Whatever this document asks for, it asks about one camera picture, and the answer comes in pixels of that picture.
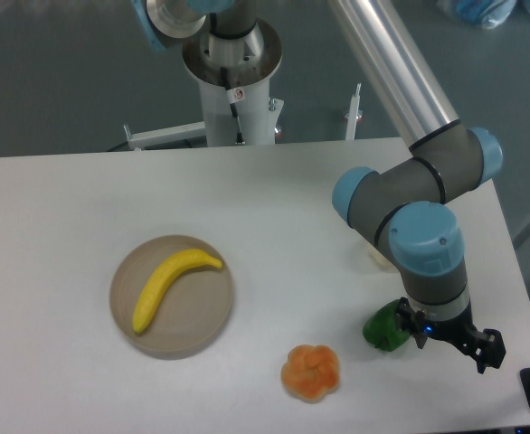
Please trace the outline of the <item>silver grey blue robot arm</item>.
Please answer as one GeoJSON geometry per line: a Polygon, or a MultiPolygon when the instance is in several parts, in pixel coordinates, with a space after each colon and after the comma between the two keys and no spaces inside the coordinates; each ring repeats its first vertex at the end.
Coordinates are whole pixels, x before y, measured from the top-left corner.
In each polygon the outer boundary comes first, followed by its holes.
{"type": "MultiPolygon", "coordinates": [[[[269,95],[282,50],[252,1],[136,1],[151,45],[183,47],[201,91],[209,146],[269,145],[280,104],[269,95]]],[[[337,181],[332,204],[401,273],[406,294],[397,327],[418,346],[455,346],[480,371],[498,368],[506,348],[494,329],[474,326],[464,240],[448,203],[495,176],[502,150],[485,129],[464,127],[388,1],[333,1],[345,38],[410,150],[378,173],[367,167],[337,181]]]]}

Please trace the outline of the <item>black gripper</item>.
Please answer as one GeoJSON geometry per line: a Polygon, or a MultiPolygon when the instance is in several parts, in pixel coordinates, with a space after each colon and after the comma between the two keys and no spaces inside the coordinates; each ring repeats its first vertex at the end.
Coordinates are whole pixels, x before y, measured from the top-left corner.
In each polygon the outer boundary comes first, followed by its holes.
{"type": "Polygon", "coordinates": [[[424,311],[414,311],[409,300],[402,297],[395,309],[395,324],[414,338],[419,349],[428,338],[454,345],[475,361],[479,374],[487,368],[499,369],[506,356],[504,339],[498,330],[480,332],[474,327],[470,303],[451,319],[433,320],[424,311]]]}

